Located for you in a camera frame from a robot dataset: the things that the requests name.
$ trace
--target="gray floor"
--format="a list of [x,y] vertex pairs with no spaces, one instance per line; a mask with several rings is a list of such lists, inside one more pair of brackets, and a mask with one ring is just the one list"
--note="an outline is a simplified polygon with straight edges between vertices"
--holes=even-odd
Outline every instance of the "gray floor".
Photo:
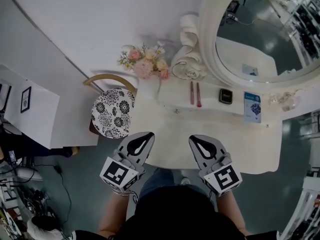
[[286,70],[300,70],[300,63],[297,52],[290,40],[288,33],[284,30],[283,24],[273,10],[269,0],[239,0],[240,6],[235,14],[242,25],[235,21],[233,24],[220,26],[218,36],[232,40],[244,45],[259,49],[271,56],[277,68],[278,75]]
[[[247,229],[253,233],[271,230],[282,231],[288,223],[299,199],[304,176],[308,169],[310,143],[299,138],[301,125],[298,119],[284,122],[279,169],[260,175],[242,174],[243,183],[234,191],[239,207],[246,221]],[[82,229],[95,232],[98,228],[111,190],[99,174],[107,156],[113,154],[119,141],[100,138],[98,146],[82,147],[80,153],[71,158],[58,156],[37,157],[40,164],[59,164],[62,168],[65,185],[72,200],[72,210],[68,222],[64,225],[66,234]],[[138,181],[133,190],[139,193],[142,185],[155,170],[145,165],[146,174]],[[43,182],[30,182],[29,186],[44,188],[61,221],[67,216],[69,200],[62,187],[60,176],[49,166],[39,166]],[[191,183],[209,190],[197,177],[197,170],[183,172]],[[179,171],[174,172],[178,181]],[[128,217],[134,213],[135,205],[130,201]]]

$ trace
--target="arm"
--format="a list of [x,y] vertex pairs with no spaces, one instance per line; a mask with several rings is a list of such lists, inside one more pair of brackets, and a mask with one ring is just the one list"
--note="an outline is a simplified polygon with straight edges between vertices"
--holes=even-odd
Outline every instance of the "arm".
[[129,196],[121,196],[112,193],[106,212],[103,216],[98,234],[105,238],[115,235],[126,222]]
[[218,206],[219,213],[222,213],[231,219],[238,230],[244,234],[245,237],[251,235],[251,233],[246,230],[245,220],[242,217],[241,211],[237,205],[237,201],[232,191],[221,197],[218,197],[216,199],[216,204]]

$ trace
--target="jeans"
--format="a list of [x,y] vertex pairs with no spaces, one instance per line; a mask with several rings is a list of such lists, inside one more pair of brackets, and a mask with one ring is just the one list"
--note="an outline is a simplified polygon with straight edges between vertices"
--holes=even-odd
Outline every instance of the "jeans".
[[[156,190],[157,188],[161,187],[170,187],[170,186],[178,186],[179,184],[175,184],[174,182],[174,175],[171,170],[169,169],[162,169],[157,168],[153,175],[145,182],[141,191],[140,197],[142,198],[146,194]],[[195,185],[186,185],[189,188],[193,189],[194,191],[200,192],[201,194],[207,195],[200,187]]]

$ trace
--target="black and white floral cushion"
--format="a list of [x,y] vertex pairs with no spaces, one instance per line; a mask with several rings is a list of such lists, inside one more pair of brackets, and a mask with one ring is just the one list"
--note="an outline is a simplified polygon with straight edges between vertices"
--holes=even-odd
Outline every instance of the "black and white floral cushion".
[[94,102],[91,119],[97,131],[111,139],[129,134],[135,97],[131,91],[114,88],[103,92]]

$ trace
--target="white decorative sculpture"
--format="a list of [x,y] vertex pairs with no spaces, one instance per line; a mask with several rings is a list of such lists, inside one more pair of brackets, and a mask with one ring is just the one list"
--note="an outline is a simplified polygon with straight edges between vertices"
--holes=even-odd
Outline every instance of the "white decorative sculpture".
[[198,19],[197,15],[187,14],[180,20],[182,47],[171,62],[172,74],[180,79],[194,80],[207,75],[199,52]]

